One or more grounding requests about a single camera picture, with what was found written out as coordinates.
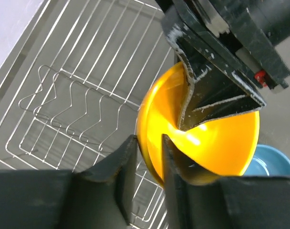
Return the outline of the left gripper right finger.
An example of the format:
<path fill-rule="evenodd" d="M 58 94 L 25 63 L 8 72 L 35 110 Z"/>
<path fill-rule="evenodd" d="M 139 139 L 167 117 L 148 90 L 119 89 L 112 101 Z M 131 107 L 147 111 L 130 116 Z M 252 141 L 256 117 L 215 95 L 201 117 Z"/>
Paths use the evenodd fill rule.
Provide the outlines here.
<path fill-rule="evenodd" d="M 171 229 L 290 229 L 290 176 L 220 176 L 162 136 Z"/>

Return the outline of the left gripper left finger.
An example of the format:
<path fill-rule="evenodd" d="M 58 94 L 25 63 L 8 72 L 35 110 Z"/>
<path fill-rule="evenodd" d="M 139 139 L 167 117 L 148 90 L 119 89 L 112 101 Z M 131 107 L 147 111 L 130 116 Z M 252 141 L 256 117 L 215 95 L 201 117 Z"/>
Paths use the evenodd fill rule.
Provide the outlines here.
<path fill-rule="evenodd" d="M 0 229 L 125 229 L 138 141 L 130 135 L 82 172 L 0 170 Z"/>

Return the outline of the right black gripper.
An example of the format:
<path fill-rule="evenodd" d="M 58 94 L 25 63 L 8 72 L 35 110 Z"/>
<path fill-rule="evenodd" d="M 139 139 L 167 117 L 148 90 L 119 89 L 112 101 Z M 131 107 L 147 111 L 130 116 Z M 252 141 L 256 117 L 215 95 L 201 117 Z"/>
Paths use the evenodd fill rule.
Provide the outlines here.
<path fill-rule="evenodd" d="M 290 37 L 290 0 L 158 0 L 166 40 L 184 67 L 177 126 L 258 111 L 266 102 L 236 70 L 246 67 L 259 88 L 288 88 L 290 69 L 276 46 Z M 222 45 L 220 55 L 195 32 L 199 22 Z"/>

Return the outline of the orange bowl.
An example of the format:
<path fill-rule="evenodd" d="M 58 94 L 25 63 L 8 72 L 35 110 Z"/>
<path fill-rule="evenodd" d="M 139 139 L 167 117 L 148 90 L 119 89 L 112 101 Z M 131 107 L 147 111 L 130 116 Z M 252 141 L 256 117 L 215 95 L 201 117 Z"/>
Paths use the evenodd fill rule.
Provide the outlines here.
<path fill-rule="evenodd" d="M 177 63 L 156 80 L 141 103 L 136 135 L 151 175 L 158 184 L 164 184 L 164 134 L 181 152 L 206 169 L 224 176 L 243 175 L 258 143 L 259 112 L 208 121 L 184 132 L 176 122 L 185 88 L 184 67 Z"/>

